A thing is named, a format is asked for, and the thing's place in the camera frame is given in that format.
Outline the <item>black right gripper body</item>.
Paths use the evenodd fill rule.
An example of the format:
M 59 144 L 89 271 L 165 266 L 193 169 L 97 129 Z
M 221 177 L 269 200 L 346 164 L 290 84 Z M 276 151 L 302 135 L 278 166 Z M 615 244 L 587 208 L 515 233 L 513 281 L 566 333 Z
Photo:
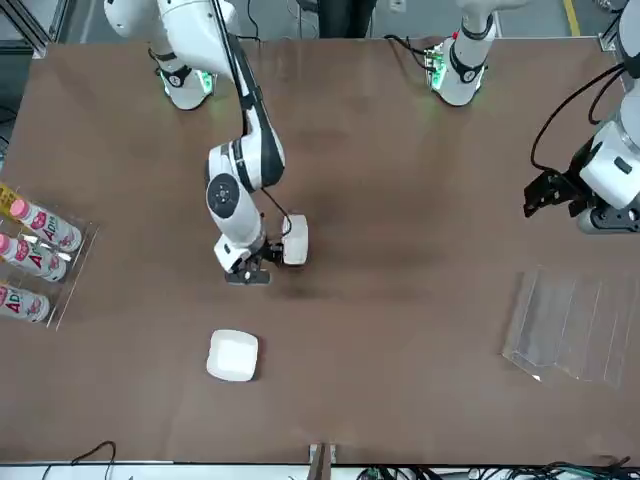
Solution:
M 226 282 L 231 285 L 268 285 L 271 275 L 262 267 L 262 260 L 260 253 L 242 250 L 231 270 L 225 273 Z

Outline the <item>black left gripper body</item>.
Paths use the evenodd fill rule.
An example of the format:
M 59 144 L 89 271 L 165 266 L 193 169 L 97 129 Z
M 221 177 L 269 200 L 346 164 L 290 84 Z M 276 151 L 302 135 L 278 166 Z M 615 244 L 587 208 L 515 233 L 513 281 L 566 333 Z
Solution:
M 572 157 L 568 170 L 564 176 L 569 181 L 572 193 L 568 206 L 569 215 L 572 218 L 577 217 L 580 213 L 588 208 L 597 205 L 596 195 L 593 189 L 580 177 L 580 172 L 592 160 L 600 149 L 602 143 L 587 141 Z

